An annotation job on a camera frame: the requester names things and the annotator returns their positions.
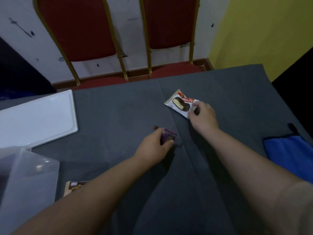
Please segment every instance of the dark gray tablecloth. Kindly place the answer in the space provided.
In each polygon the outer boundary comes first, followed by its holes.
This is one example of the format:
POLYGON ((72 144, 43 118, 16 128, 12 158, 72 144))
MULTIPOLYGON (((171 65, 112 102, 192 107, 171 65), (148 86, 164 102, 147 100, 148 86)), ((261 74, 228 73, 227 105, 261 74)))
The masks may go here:
MULTIPOLYGON (((109 234, 233 234, 263 226, 214 150, 190 122, 163 103, 177 90, 216 110, 220 128, 266 156, 262 138, 312 139, 269 82, 262 65, 74 91, 79 131, 33 149, 59 160, 57 199, 69 180, 91 180, 131 157, 153 126, 179 133, 175 157, 128 191, 104 229, 109 234)), ((0 102, 0 110, 38 97, 0 102)))

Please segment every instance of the hand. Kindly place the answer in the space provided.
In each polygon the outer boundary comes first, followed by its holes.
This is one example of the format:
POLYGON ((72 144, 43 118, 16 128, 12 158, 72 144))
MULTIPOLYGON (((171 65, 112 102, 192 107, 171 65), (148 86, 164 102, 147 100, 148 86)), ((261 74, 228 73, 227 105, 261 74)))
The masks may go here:
POLYGON ((163 128, 158 128, 152 134, 146 136, 139 145, 134 157, 142 159, 150 167, 161 162, 165 155, 173 146, 174 141, 169 140, 163 145, 160 143, 163 128))
POLYGON ((195 115, 193 111, 189 111, 188 117, 193 128, 199 134, 204 137, 205 134, 215 132, 219 129, 215 111, 209 104, 204 102, 194 102, 193 106, 198 106, 200 108, 200 114, 195 115))

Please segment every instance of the blue towel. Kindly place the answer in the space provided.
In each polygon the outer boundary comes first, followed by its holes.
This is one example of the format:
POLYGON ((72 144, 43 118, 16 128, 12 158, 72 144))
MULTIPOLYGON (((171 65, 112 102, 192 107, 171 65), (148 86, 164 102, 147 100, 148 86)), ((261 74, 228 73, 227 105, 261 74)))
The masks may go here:
POLYGON ((297 135, 297 131, 295 133, 281 138, 264 139, 266 153, 272 162, 313 183, 313 147, 297 135))

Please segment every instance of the chair back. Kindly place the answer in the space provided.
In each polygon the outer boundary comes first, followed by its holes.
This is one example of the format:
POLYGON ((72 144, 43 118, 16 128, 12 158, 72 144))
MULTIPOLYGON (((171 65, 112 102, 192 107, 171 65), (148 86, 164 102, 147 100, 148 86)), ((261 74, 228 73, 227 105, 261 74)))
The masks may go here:
POLYGON ((150 48, 170 48, 190 43, 189 62, 192 64, 199 4, 200 0, 140 0, 149 73, 150 48))
POLYGON ((33 3, 71 71, 74 68, 70 62, 120 54, 106 0, 33 0, 33 3))

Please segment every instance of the white tray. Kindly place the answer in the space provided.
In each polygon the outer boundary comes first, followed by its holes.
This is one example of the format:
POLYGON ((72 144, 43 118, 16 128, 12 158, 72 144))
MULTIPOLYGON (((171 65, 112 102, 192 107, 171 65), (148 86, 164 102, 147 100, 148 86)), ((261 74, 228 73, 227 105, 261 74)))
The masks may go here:
POLYGON ((77 130, 72 90, 0 111, 0 148, 33 148, 77 130))

